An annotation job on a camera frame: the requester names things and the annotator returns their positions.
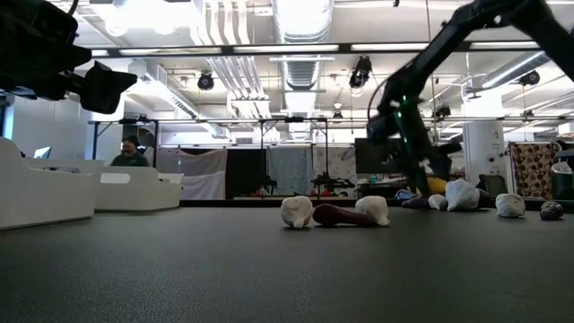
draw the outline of dark red bone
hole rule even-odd
[[[360,226],[377,225],[377,220],[366,214],[345,210],[334,205],[319,205],[313,211],[313,220],[325,226],[337,224],[354,224]]]

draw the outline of green shirt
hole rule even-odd
[[[118,157],[114,158],[114,161],[111,163],[111,166],[143,166],[148,167],[149,164],[147,159],[140,154],[136,153],[133,156],[126,156],[123,153],[120,154]]]

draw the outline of white rock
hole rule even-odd
[[[387,200],[382,196],[366,196],[358,200],[355,204],[355,212],[374,217],[380,226],[388,226],[390,224]]]
[[[441,194],[435,194],[429,197],[429,206],[435,210],[444,211],[447,209],[447,198]]]
[[[301,229],[311,220],[313,203],[306,196],[287,197],[281,203],[281,218],[292,228]]]
[[[472,184],[464,179],[447,183],[445,194],[449,211],[473,211],[478,207],[481,194]]]
[[[496,196],[496,215],[508,218],[524,216],[526,205],[524,199],[516,194],[500,194]]]

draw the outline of yellow object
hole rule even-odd
[[[429,183],[429,191],[431,195],[441,194],[447,190],[447,182],[443,179],[427,177],[427,183]]]

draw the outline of person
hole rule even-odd
[[[111,166],[142,166],[148,167],[147,159],[137,151],[137,137],[131,135],[122,139],[122,153],[114,158]]]

